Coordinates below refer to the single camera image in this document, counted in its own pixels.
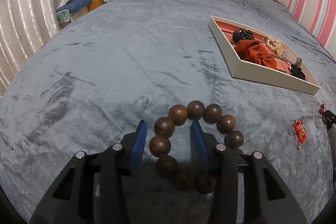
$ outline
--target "black scrunchie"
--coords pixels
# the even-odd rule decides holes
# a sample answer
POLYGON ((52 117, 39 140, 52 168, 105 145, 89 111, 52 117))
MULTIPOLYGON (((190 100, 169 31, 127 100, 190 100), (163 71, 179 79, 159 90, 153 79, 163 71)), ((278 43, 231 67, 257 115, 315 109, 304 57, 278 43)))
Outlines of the black scrunchie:
POLYGON ((232 35, 233 42, 238 43, 238 41, 242 39, 254 40, 253 32, 244 29, 240 29, 239 31, 237 30, 233 32, 232 35))
POLYGON ((302 69, 297 67, 297 66, 294 66, 294 65, 291 65, 291 74, 294 76, 294 77, 297 77, 297 78, 300 78, 302 80, 306 80, 306 75, 302 72, 302 69))

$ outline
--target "blue towel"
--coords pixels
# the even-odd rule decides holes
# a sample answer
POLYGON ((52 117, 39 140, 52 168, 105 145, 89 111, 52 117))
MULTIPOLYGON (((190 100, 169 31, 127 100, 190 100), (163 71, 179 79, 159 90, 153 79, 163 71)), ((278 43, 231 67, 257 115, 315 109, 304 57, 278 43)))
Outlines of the blue towel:
POLYGON ((92 0, 73 0, 61 7, 59 7, 56 12, 59 12, 61 10, 68 9, 70 13, 75 14, 77 13, 81 8, 88 5, 92 0))

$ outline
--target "silver screw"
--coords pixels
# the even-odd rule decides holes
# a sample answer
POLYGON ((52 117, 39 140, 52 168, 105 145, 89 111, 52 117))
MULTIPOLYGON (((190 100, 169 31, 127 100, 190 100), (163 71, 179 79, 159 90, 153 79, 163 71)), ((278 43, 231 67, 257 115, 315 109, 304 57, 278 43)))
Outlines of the silver screw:
POLYGON ((116 143, 116 144, 114 144, 113 146, 112 146, 112 149, 114 150, 114 151, 119 151, 119 150, 121 150, 123 148, 123 146, 120 144, 120 143, 116 143))
POLYGON ((263 154, 259 151, 257 152, 254 152, 253 153, 253 156, 256 158, 256 159, 261 159, 263 157, 263 154))
POLYGON ((83 151, 79 151, 76 153, 76 158, 78 159, 84 158, 84 156, 85 156, 85 152, 83 151))
POLYGON ((226 146, 222 143, 219 143, 218 145, 216 145, 216 149, 219 151, 224 151, 226 149, 226 146))

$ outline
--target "orange scrunchie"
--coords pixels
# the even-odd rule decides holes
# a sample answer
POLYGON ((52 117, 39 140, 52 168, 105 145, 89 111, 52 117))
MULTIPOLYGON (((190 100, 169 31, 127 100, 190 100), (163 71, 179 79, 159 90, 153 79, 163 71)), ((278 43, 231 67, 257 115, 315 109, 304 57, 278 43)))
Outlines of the orange scrunchie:
POLYGON ((235 46, 235 51, 242 60, 272 69, 277 68, 277 61, 275 58, 268 55, 267 50, 262 47, 257 40, 239 40, 235 46))

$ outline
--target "satin curtain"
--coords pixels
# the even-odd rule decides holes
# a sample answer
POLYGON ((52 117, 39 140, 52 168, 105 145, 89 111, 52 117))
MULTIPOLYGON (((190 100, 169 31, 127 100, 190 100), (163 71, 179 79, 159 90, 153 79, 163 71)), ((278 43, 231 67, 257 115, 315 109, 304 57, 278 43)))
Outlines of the satin curtain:
POLYGON ((0 0, 0 96, 26 60, 59 31, 68 0, 0 0))

